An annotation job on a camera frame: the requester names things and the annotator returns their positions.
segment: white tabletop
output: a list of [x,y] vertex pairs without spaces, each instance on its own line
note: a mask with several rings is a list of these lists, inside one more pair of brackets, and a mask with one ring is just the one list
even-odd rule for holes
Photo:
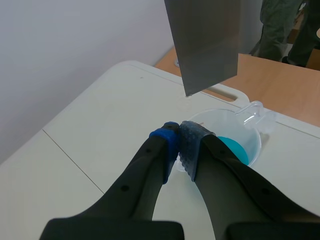
[[102,195],[40,131],[0,166],[0,239],[39,239],[49,220],[78,214]]
[[[239,109],[205,93],[186,98],[181,78],[138,62],[107,71],[45,128],[45,132],[101,188],[108,190],[149,133],[165,122],[181,123],[206,109]],[[264,136],[253,168],[302,207],[320,215],[320,129],[281,116]],[[153,218],[177,221],[186,239],[214,238],[204,201],[186,173],[172,171]]]
[[[237,90],[216,88],[238,99],[228,103],[201,92],[186,98],[180,77],[135,61],[112,67],[0,166],[1,238],[37,239],[49,219],[88,208],[165,122],[249,103]],[[320,128],[280,116],[262,141],[253,168],[320,215]],[[180,222],[187,240],[214,239],[200,192],[176,169],[160,191],[153,219]]]

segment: white wall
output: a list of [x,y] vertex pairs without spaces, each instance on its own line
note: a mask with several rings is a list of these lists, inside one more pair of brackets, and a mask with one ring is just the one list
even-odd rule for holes
[[163,0],[2,0],[0,163],[108,68],[172,45]]

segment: person's leg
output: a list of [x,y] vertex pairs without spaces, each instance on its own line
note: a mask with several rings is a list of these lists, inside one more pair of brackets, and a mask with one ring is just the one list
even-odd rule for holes
[[257,54],[259,58],[281,61],[301,3],[302,0],[263,0],[260,16],[263,31]]
[[304,10],[300,32],[288,55],[289,64],[305,67],[312,50],[319,44],[320,0],[309,0]]

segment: wooden table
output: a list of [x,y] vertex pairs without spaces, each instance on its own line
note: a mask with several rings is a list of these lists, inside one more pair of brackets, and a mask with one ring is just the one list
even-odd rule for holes
[[[175,48],[155,67],[181,76]],[[239,54],[238,75],[222,84],[273,111],[320,127],[320,71]]]

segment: metal plate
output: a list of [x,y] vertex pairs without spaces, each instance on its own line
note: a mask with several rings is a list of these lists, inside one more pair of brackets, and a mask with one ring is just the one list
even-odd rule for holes
[[240,0],[164,0],[185,94],[237,75]]

